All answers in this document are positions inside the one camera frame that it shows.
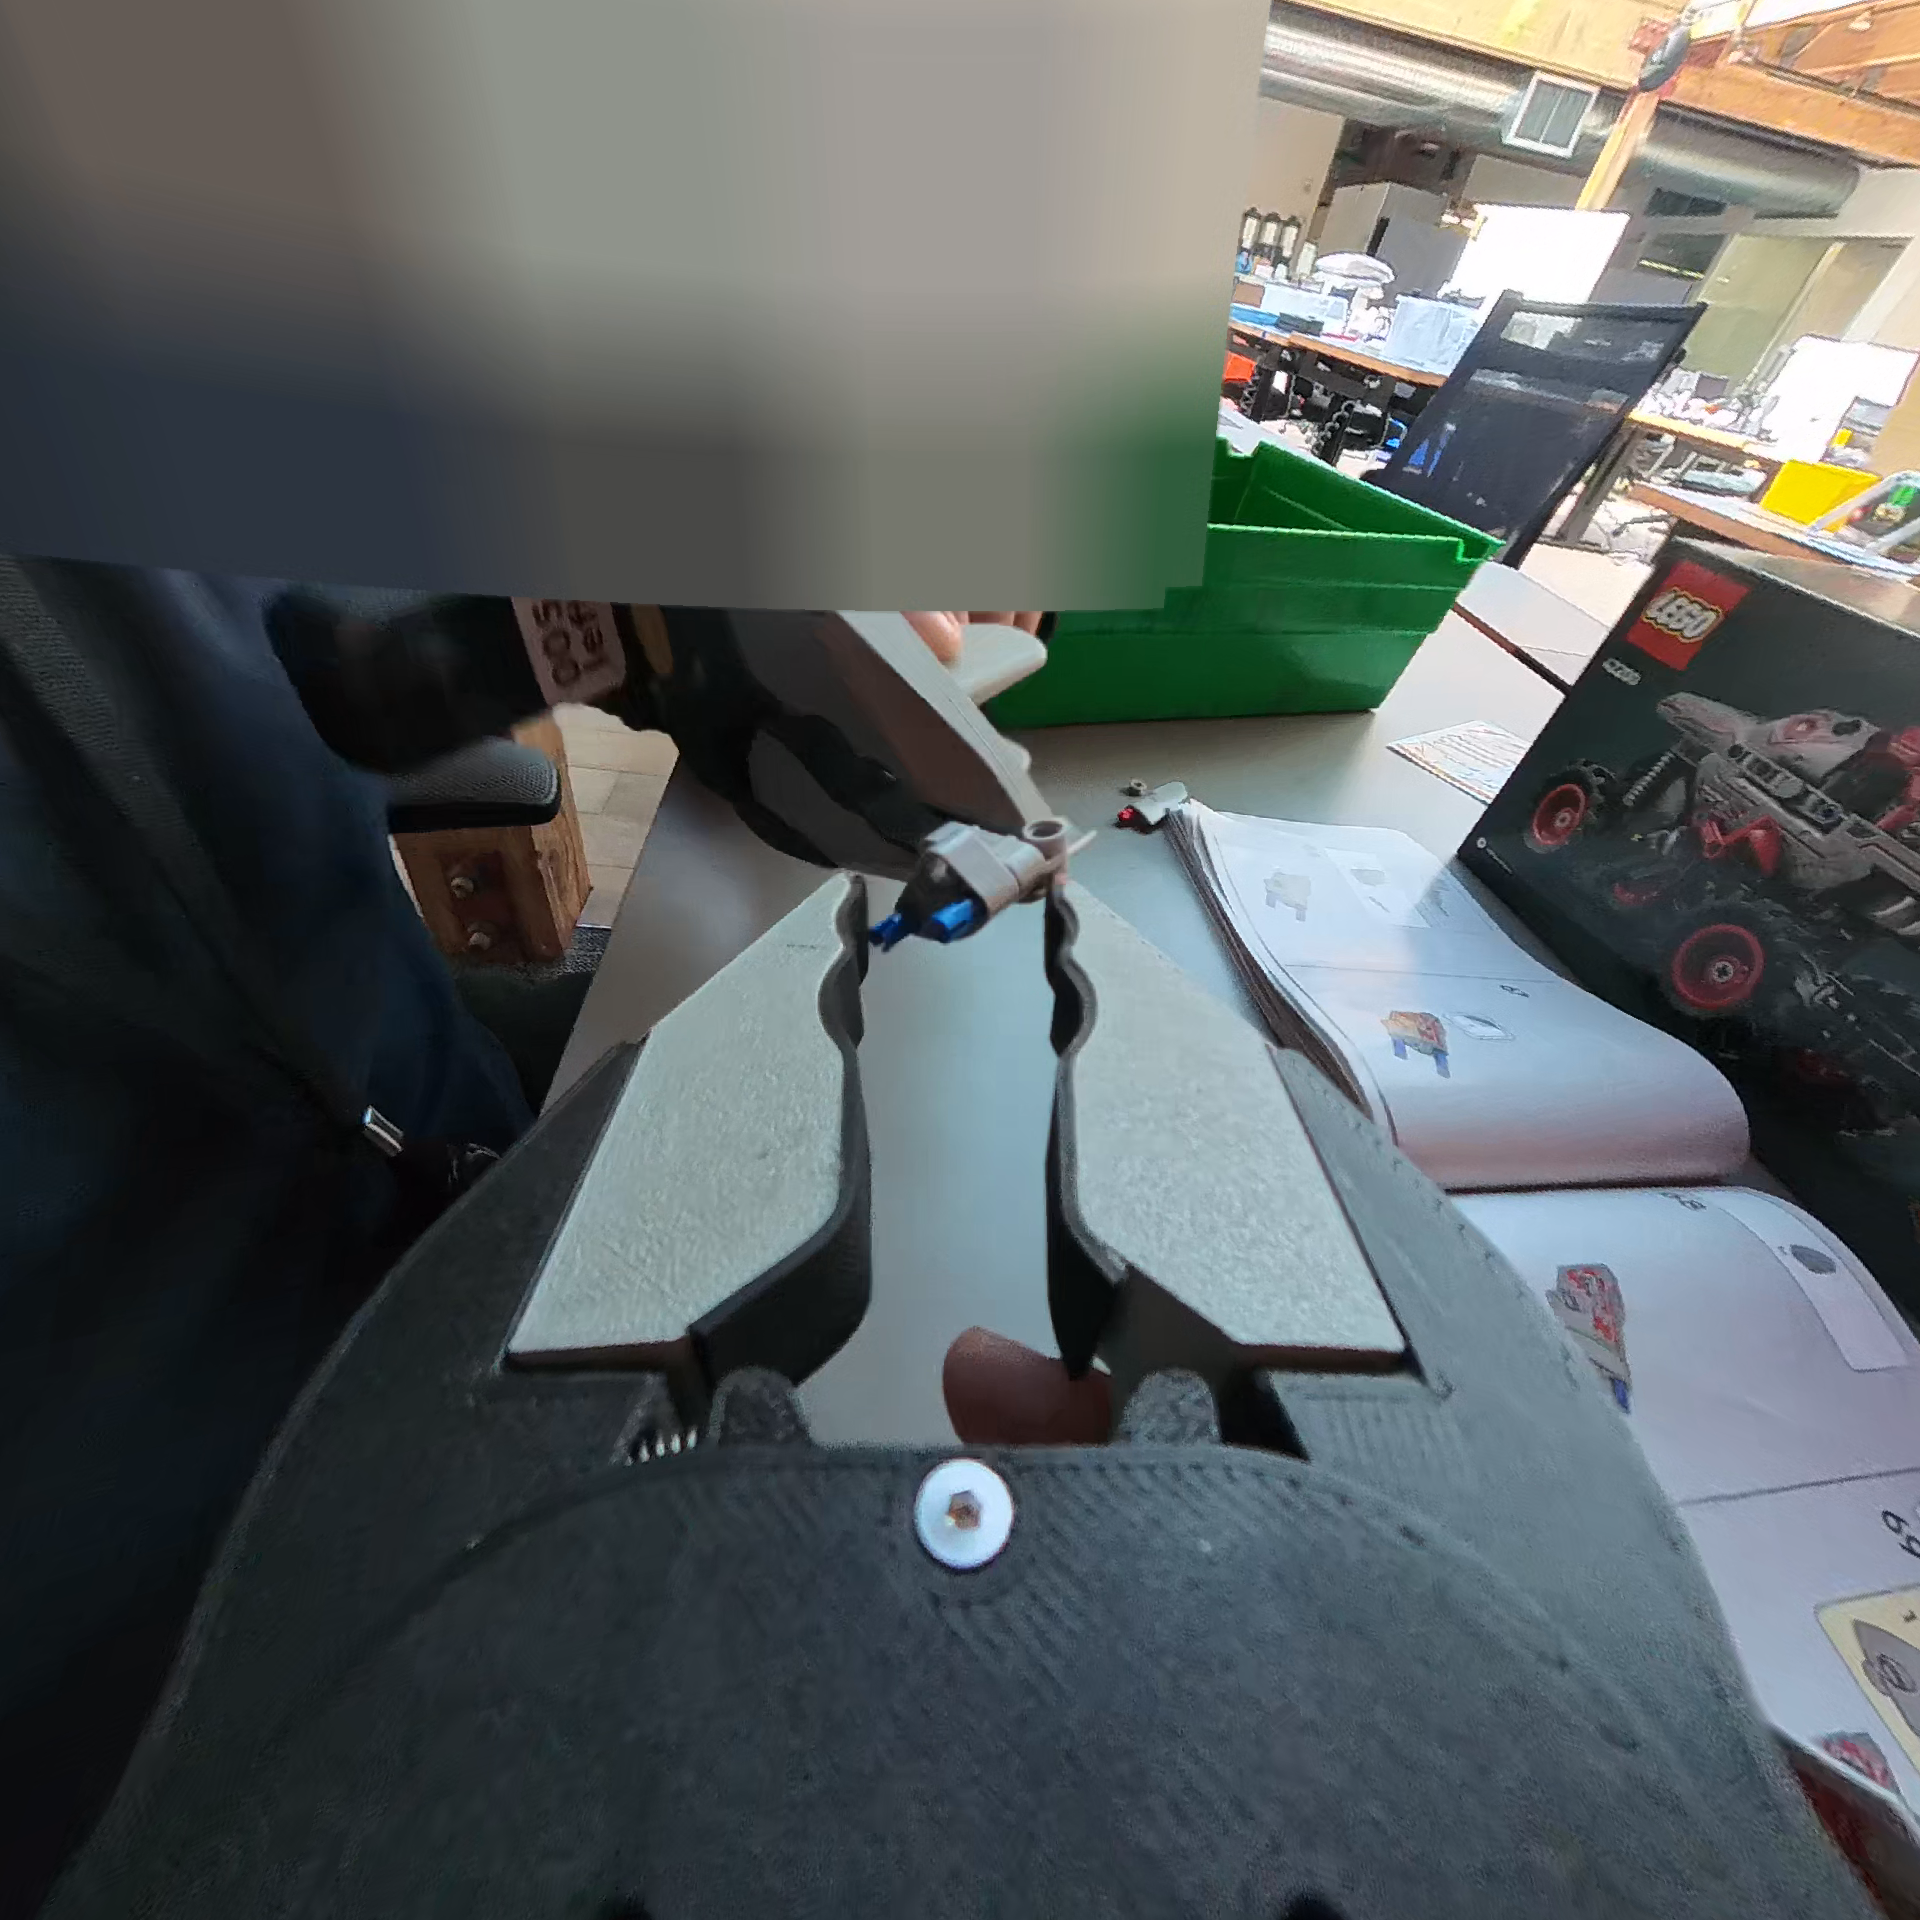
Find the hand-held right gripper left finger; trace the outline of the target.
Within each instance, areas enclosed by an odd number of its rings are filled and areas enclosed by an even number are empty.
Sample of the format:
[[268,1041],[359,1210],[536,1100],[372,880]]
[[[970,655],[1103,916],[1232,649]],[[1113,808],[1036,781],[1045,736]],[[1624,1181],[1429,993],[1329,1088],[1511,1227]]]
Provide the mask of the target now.
[[524,1370],[809,1379],[872,1297],[869,891],[833,875],[665,1016],[506,1341]]

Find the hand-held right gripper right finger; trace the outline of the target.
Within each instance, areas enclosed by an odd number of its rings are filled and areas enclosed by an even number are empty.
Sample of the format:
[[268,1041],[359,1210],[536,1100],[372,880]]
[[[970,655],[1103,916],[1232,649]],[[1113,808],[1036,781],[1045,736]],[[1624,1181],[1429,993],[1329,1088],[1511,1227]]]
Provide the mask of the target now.
[[1047,901],[1047,1291],[1060,1357],[1384,1375],[1408,1357],[1284,1053],[1076,882]]

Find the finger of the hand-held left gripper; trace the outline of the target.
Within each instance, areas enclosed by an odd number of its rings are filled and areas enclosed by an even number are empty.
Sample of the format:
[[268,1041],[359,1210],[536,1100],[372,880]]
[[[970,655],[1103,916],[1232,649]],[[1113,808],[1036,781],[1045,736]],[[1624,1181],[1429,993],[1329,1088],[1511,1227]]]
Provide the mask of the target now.
[[757,821],[821,866],[905,882],[922,852],[925,794],[867,718],[752,718],[747,781]]
[[1041,637],[970,627],[962,660],[946,666],[902,611],[829,611],[824,644],[855,712],[887,733],[937,813],[999,833],[1045,820],[1030,756],[984,712],[984,702],[1041,670]]

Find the grey lego piece blue pins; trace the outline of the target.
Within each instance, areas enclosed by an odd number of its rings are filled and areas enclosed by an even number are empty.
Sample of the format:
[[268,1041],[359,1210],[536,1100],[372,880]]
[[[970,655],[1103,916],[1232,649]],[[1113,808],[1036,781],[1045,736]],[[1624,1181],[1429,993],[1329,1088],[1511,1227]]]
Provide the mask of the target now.
[[1092,829],[1057,818],[1016,832],[938,828],[922,841],[895,907],[871,926],[869,946],[895,951],[908,942],[965,944],[1011,907],[1049,899],[1092,840]]

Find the person's left forearm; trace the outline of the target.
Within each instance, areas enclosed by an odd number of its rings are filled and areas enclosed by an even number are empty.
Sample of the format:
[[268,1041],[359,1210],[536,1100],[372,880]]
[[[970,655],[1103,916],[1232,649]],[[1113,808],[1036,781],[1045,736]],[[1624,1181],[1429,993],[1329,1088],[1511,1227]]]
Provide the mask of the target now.
[[325,744],[377,773],[505,737],[556,702],[505,596],[284,587],[263,618]]

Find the lego instruction booklet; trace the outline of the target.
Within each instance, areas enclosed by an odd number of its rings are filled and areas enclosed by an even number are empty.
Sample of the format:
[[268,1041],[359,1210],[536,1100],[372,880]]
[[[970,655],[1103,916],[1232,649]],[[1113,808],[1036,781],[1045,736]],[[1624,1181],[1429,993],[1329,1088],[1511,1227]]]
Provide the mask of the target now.
[[1738,1181],[1719,1067],[1416,840],[1195,798],[1165,833],[1277,1038],[1449,1190],[1636,1429],[1815,1811],[1916,1916],[1916,1332],[1834,1227]]

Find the black lego set box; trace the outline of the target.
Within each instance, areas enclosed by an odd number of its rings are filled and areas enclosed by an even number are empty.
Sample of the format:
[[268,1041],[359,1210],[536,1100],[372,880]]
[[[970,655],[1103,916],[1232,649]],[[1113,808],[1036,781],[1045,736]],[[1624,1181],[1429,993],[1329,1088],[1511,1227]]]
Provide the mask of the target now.
[[1670,540],[1456,856],[1916,1314],[1914,584]]

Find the person's left hand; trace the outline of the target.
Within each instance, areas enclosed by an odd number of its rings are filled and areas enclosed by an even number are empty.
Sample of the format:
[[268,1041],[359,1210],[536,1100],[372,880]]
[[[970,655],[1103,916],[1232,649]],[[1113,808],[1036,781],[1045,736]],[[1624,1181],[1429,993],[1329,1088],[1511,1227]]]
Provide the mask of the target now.
[[1011,627],[1036,640],[1045,637],[1051,613],[1038,609],[1007,611],[948,611],[948,609],[910,609],[902,618],[922,637],[926,647],[944,663],[956,666],[966,647],[970,627]]

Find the person's right hand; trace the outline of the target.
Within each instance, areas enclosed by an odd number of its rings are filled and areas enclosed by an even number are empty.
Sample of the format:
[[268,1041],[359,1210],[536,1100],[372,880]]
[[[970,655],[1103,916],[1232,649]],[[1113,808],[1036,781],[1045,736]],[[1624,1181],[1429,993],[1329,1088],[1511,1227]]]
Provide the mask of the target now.
[[1111,1375],[988,1328],[955,1338],[943,1362],[948,1424],[969,1445],[1100,1445],[1115,1428]]

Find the metal jacket zipper pull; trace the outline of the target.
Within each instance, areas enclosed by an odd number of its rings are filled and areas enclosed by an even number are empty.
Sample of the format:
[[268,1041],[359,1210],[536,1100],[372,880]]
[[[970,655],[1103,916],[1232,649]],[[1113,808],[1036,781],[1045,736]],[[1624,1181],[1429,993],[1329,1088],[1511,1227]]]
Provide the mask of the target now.
[[501,1153],[475,1139],[406,1131],[377,1106],[364,1106],[359,1133],[420,1203],[444,1207],[475,1187]]

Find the cluttered wooden work desk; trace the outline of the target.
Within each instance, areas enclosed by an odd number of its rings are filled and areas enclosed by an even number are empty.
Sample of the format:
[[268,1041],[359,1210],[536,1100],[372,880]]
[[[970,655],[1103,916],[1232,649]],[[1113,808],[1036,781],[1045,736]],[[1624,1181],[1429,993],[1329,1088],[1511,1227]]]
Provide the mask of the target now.
[[1247,420],[1309,427],[1412,420],[1449,379],[1245,301],[1229,307],[1223,371],[1221,396]]

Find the black mesh office chair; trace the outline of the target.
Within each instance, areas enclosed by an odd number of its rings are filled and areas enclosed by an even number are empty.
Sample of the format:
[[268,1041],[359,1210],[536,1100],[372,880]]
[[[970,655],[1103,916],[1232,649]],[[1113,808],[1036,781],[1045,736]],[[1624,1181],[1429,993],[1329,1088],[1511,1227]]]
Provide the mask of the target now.
[[1553,301],[1502,291],[1404,426],[1375,488],[1449,516],[1520,566],[1556,510],[1673,371],[1698,301]]

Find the yellow storage bin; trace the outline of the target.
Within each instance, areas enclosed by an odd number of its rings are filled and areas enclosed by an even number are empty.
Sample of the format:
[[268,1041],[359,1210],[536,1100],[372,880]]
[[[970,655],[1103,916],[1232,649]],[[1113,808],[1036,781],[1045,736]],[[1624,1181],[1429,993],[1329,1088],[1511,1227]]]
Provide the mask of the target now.
[[1812,525],[1845,507],[1881,481],[1881,473],[1826,460],[1782,460],[1763,488],[1759,506],[1767,516]]

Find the wooden post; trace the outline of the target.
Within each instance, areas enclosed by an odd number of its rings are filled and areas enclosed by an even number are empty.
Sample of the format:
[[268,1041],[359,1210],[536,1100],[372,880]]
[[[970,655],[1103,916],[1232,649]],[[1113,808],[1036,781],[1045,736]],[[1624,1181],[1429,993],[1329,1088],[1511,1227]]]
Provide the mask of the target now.
[[511,733],[551,756],[564,783],[558,818],[540,828],[393,833],[415,905],[447,956],[489,966],[556,964],[588,904],[588,853],[564,733],[553,715]]

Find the silver ventilation duct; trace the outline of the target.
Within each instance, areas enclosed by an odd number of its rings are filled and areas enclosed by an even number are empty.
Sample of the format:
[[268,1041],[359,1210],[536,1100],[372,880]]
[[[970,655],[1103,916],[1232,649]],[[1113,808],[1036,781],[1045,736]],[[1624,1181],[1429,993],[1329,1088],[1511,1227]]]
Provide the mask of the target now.
[[[1356,17],[1273,4],[1260,93],[1380,131],[1589,175],[1624,96],[1531,62],[1495,60]],[[1812,141],[1661,105],[1622,179],[1771,219],[1834,219],[1865,163]]]

